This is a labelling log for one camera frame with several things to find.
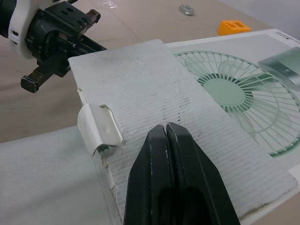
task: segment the fan illustration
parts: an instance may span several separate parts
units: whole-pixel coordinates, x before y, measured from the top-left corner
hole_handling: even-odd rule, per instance
[[[300,101],[279,78],[223,53],[192,51],[175,56],[270,155],[294,148],[300,139]]]

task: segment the black clamp jaw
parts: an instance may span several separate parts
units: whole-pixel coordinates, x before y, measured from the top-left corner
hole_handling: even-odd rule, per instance
[[[124,225],[239,225],[219,171],[184,127],[158,125],[129,174]]]

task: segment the orange plastic piece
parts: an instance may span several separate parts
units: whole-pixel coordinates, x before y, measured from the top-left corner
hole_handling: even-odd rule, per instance
[[[218,30],[219,35],[238,34],[251,31],[251,28],[239,20],[222,20]]]

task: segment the beige table surface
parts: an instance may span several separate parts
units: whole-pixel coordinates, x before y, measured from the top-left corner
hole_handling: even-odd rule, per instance
[[[180,4],[192,6],[195,15],[184,16],[178,11]],[[101,13],[87,36],[108,49],[156,38],[170,43],[215,37],[221,20],[241,20],[252,30],[270,28],[217,0],[79,0],[74,5],[83,12],[93,8]],[[54,75],[32,94],[20,87],[20,79],[35,67],[35,60],[20,58],[0,37],[0,143],[77,124],[81,102],[72,74]],[[299,207],[297,195],[256,225],[299,224]]]

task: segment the white tab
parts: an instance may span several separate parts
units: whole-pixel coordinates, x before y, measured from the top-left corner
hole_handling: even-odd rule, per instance
[[[91,155],[100,146],[119,146],[123,143],[113,113],[106,105],[85,104],[78,113],[77,124]]]

